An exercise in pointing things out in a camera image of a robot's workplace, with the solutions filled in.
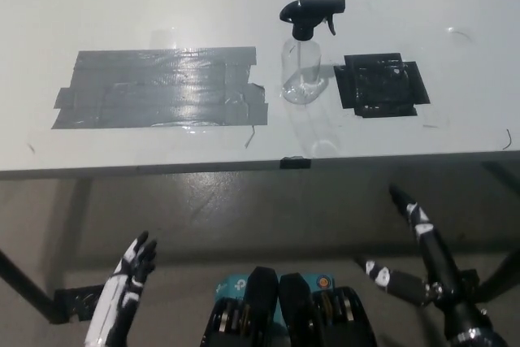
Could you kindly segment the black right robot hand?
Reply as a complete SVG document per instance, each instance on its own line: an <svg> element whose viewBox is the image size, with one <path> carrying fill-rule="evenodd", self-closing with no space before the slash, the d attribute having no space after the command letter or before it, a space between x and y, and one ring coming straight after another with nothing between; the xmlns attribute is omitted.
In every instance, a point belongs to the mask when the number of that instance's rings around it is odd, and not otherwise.
<svg viewBox="0 0 520 347"><path fill-rule="evenodd" d="M501 346L491 321L471 301L462 272L422 207L394 184L389 192L418 243L427 279L365 257L356 257L354 262L384 292L417 307L434 304L444 315L444 336L451 346Z"/></svg>

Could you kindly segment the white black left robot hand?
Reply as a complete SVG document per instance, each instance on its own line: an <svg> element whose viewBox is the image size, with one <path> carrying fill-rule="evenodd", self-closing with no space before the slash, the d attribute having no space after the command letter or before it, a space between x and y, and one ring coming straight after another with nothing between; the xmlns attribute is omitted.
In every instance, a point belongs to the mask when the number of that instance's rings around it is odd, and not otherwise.
<svg viewBox="0 0 520 347"><path fill-rule="evenodd" d="M142 232L126 249L103 286L85 346L126 346L145 283L155 269L157 241Z"/></svg>

